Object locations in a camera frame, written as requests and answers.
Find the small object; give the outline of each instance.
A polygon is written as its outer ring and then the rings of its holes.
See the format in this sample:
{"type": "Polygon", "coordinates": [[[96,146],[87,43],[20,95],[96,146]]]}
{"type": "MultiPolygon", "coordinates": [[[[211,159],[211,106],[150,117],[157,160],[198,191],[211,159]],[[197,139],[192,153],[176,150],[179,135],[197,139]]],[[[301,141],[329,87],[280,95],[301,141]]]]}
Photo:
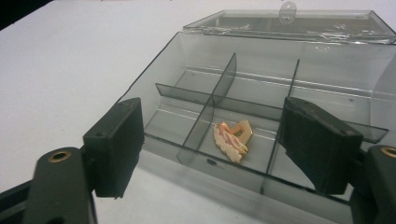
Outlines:
{"type": "Polygon", "coordinates": [[[248,153],[246,144],[252,135],[253,131],[247,119],[239,121],[231,128],[224,121],[213,127],[216,145],[236,163],[241,163],[243,156],[248,153]]]}

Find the transparent lid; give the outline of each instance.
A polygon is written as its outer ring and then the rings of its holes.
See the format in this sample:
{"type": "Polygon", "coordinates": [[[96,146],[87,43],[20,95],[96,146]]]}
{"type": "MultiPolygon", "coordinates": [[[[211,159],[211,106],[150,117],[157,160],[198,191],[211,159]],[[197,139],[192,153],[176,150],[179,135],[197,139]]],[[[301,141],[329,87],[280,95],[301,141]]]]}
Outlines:
{"type": "Polygon", "coordinates": [[[396,35],[373,11],[224,10],[184,27],[207,35],[392,44],[396,35]]]}

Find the clear plastic box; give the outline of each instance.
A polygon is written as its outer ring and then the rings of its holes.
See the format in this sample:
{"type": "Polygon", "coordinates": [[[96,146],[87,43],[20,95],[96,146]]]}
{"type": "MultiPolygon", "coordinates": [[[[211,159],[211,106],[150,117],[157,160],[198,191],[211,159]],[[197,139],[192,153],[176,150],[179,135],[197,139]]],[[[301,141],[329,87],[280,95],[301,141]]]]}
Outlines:
{"type": "MultiPolygon", "coordinates": [[[[186,27],[224,15],[227,12],[186,27]]],[[[381,22],[373,12],[367,15],[369,24],[381,22]]],[[[392,145],[396,46],[377,40],[362,44],[355,37],[334,42],[216,35],[198,29],[180,32],[120,101],[141,98],[145,150],[329,220],[350,223],[347,201],[352,187],[344,195],[316,193],[276,142],[276,132],[284,99],[293,96],[321,106],[363,133],[363,149],[392,145]],[[237,164],[217,148],[212,127],[241,119],[250,121],[254,135],[249,153],[237,164]]]]}

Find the white surface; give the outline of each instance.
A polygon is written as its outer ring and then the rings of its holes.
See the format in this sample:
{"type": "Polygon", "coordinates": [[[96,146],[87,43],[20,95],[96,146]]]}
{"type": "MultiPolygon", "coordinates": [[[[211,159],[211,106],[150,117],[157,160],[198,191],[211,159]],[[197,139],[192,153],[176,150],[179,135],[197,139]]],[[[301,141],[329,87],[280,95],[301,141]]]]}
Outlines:
{"type": "MultiPolygon", "coordinates": [[[[394,1],[294,2],[299,9],[372,9],[396,28],[394,1]]],[[[282,4],[56,1],[0,31],[0,191],[31,179],[35,161],[46,152],[81,147],[82,135],[183,25],[222,9],[282,4]]],[[[96,208],[100,223],[306,223],[295,218],[304,217],[301,211],[284,212],[281,203],[147,152],[124,199],[96,199],[96,208]],[[211,190],[201,192],[194,184],[211,190]],[[224,190],[246,206],[213,194],[224,190]]]]}

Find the plastic divider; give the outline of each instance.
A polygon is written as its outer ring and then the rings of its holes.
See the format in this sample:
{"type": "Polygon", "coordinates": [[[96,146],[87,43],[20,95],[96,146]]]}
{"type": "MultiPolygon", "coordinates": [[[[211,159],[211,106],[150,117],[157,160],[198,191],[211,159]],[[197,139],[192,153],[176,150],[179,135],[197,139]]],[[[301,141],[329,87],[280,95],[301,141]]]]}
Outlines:
{"type": "MultiPolygon", "coordinates": [[[[158,92],[161,96],[170,97],[178,100],[188,101],[200,105],[205,105],[210,97],[210,94],[189,91],[178,87],[171,87],[163,84],[156,83],[158,92]]],[[[270,105],[260,105],[248,101],[236,100],[225,96],[213,95],[214,102],[221,102],[215,104],[215,108],[230,110],[233,112],[247,114],[254,117],[280,121],[282,115],[282,108],[270,105]]],[[[356,129],[363,134],[363,140],[369,143],[378,143],[387,134],[389,130],[373,127],[369,125],[345,121],[352,128],[356,129]]]]}
{"type": "Polygon", "coordinates": [[[189,135],[187,135],[186,140],[183,143],[183,147],[187,147],[193,150],[198,150],[199,146],[201,145],[207,130],[210,128],[212,124],[212,119],[214,116],[214,102],[213,98],[210,97],[207,100],[207,103],[204,106],[201,114],[199,115],[198,119],[195,121],[194,125],[192,126],[189,135]]]}

